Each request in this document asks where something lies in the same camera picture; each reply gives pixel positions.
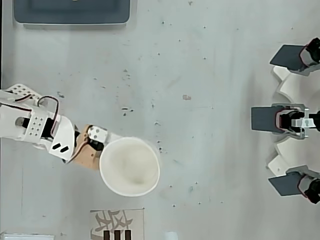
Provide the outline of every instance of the cable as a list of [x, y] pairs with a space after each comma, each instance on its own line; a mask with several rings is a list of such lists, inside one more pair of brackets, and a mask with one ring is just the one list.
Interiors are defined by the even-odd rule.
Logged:
[[71, 163], [82, 151], [82, 149], [88, 145], [88, 141], [84, 141], [83, 143], [81, 143], [81, 145], [79, 146], [79, 148], [77, 149], [77, 151], [71, 156], [70, 160], [67, 162], [67, 164]]
[[23, 101], [25, 101], [25, 100], [28, 100], [29, 98], [31, 98], [31, 94], [28, 94], [27, 96], [24, 96], [24, 97], [15, 99], [14, 101], [15, 101], [15, 102], [23, 102]]
[[[85, 134], [88, 134], [88, 130], [92, 127], [93, 125], [89, 125], [88, 128], [85, 130]], [[71, 163], [82, 151], [82, 149], [89, 144], [89, 138], [86, 137], [81, 143], [81, 145], [78, 147], [78, 149], [75, 151], [75, 153], [71, 156], [70, 160], [67, 162], [67, 164]]]
[[2, 102], [0, 102], [0, 105], [7, 106], [7, 107], [13, 108], [13, 109], [19, 109], [19, 110], [26, 111], [26, 112], [32, 112], [31, 109], [27, 109], [27, 108], [23, 108], [23, 107], [19, 107], [19, 106], [13, 106], [13, 105], [5, 104]]
[[55, 100], [55, 102], [56, 102], [54, 116], [53, 116], [53, 124], [52, 124], [52, 128], [51, 128], [51, 131], [50, 131], [51, 135], [53, 135], [54, 134], [54, 130], [56, 128], [56, 124], [57, 124], [56, 123], [56, 119], [57, 119], [58, 112], [59, 112], [59, 100], [57, 98], [55, 98], [54, 96], [42, 96], [42, 97], [40, 97], [38, 99], [38, 102], [37, 102], [37, 106], [38, 107], [40, 107], [39, 103], [43, 99], [52, 99], [52, 100]]

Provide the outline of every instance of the dust speck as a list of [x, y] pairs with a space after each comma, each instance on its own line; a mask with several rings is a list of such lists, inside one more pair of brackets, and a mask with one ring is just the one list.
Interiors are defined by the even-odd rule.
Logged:
[[56, 94], [58, 94], [59, 98], [62, 98], [62, 99], [64, 99], [64, 98], [65, 98], [65, 96], [64, 96], [64, 95], [62, 95], [60, 91], [57, 91], [57, 92], [56, 92]]
[[189, 101], [189, 100], [191, 100], [191, 97], [188, 96], [187, 94], [183, 94], [182, 95], [182, 99], [185, 100], [185, 101]]

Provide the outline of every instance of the white curved base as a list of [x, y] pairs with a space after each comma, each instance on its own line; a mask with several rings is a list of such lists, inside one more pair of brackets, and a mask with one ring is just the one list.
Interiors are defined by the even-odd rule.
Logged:
[[[287, 97], [293, 104], [304, 104], [311, 113], [320, 107], [320, 75], [309, 77], [291, 73], [284, 67], [275, 66], [273, 73], [281, 80], [277, 92]], [[275, 144], [278, 156], [268, 167], [276, 176], [286, 174], [289, 168], [307, 165], [312, 171], [320, 173], [320, 132], [309, 131], [309, 138], [298, 140], [287, 137]]]

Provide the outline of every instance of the black tray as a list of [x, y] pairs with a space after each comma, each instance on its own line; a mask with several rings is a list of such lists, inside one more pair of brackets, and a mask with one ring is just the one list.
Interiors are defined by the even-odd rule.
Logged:
[[130, 0], [14, 0], [14, 18], [23, 24], [124, 24]]

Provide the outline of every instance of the white robotic arm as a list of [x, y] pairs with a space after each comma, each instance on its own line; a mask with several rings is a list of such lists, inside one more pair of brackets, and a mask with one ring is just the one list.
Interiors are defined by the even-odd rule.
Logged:
[[[55, 112], [46, 109], [46, 99], [56, 101]], [[58, 113], [59, 101], [41, 96], [23, 84], [0, 90], [0, 137], [24, 141], [61, 158], [98, 169], [104, 145], [115, 134], [102, 127], [87, 125], [80, 133], [74, 124]]]

